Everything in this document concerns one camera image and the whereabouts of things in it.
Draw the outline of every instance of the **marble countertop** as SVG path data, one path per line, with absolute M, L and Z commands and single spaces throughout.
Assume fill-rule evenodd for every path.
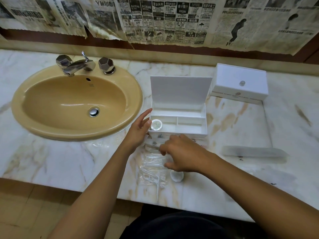
M 35 136 L 13 118 L 10 101 L 33 73 L 55 65 L 57 54 L 0 50 L 0 177 L 84 191 L 121 143 L 129 127 L 111 136 L 85 142 L 62 142 Z M 114 60 L 127 69 L 143 90 L 142 111 L 151 106 L 150 76 L 213 76 L 214 67 Z M 319 79 L 314 76 L 267 73 L 269 97 L 248 104 L 210 96 L 206 100 L 208 150 L 223 145 L 275 147 L 290 157 L 239 158 L 228 162 L 319 209 Z M 167 177 L 165 188 L 139 183 L 145 153 L 129 158 L 118 198 L 208 213 L 245 221 L 248 214 L 217 185 L 197 173 L 183 182 Z

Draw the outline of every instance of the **beige sink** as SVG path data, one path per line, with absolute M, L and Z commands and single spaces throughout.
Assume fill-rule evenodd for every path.
M 83 141 L 126 127 L 139 113 L 143 94 L 137 80 L 116 67 L 65 76 L 57 66 L 26 79 L 14 93 L 12 113 L 24 128 L 42 137 Z

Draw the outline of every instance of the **white acrylic box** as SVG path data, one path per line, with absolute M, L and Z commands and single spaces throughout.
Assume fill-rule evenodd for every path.
M 151 76 L 152 108 L 150 119 L 163 127 L 149 130 L 152 138 L 185 134 L 190 138 L 207 136 L 205 100 L 212 77 Z
M 266 71 L 217 64 L 212 95 L 257 104 L 268 96 Z

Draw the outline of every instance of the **drain plug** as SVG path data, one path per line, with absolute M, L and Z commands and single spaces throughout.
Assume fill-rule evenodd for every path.
M 98 108 L 92 108 L 89 110 L 90 117 L 96 117 L 100 113 L 100 110 Z

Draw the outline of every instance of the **box lid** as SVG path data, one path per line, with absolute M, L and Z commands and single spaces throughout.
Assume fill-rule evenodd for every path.
M 153 102 L 203 104 L 212 79 L 212 77 L 151 76 Z
M 267 76 L 264 70 L 219 63 L 216 69 L 216 80 L 214 80 L 214 84 L 233 89 L 268 94 Z M 241 81 L 245 81 L 243 86 L 240 85 Z

